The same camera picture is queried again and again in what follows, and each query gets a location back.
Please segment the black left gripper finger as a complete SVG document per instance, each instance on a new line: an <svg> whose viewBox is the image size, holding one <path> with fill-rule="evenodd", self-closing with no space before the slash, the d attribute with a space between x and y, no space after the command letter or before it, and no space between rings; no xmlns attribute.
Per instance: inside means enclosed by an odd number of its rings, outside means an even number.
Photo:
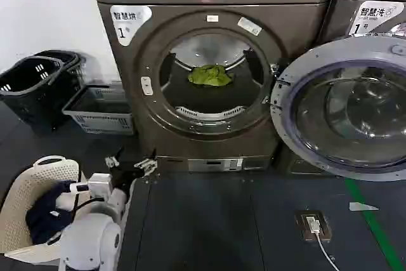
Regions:
<svg viewBox="0 0 406 271"><path fill-rule="evenodd" d="M124 152L124 147L121 147L114 155L105 158L105 164L108 168L119 168L126 164L121 160L121 155Z"/></svg>
<svg viewBox="0 0 406 271"><path fill-rule="evenodd" d="M136 176L149 176L157 169L156 150L146 157L144 160L137 162L134 165Z"/></svg>

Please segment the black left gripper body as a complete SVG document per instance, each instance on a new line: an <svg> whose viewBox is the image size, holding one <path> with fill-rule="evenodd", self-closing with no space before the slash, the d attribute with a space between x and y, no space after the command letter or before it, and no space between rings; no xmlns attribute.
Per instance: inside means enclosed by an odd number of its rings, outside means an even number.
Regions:
<svg viewBox="0 0 406 271"><path fill-rule="evenodd" d="M133 181L143 177L143 170L131 163L120 163L110 169L113 188L118 188L126 195L130 195Z"/></svg>

